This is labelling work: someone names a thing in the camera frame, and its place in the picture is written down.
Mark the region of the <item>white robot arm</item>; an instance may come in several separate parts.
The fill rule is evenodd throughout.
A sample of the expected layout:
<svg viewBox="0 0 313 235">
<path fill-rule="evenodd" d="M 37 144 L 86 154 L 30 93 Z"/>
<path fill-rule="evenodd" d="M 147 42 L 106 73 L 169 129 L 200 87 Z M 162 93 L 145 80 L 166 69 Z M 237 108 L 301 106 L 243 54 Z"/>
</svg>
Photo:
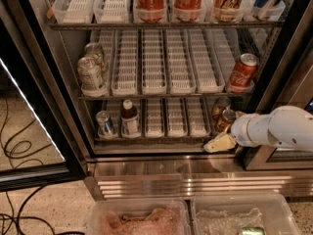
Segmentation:
<svg viewBox="0 0 313 235">
<path fill-rule="evenodd" d="M 269 146 L 313 151 L 313 115 L 296 106 L 282 106 L 270 114 L 245 114 L 203 148 L 209 153 L 242 147 Z"/>
</svg>

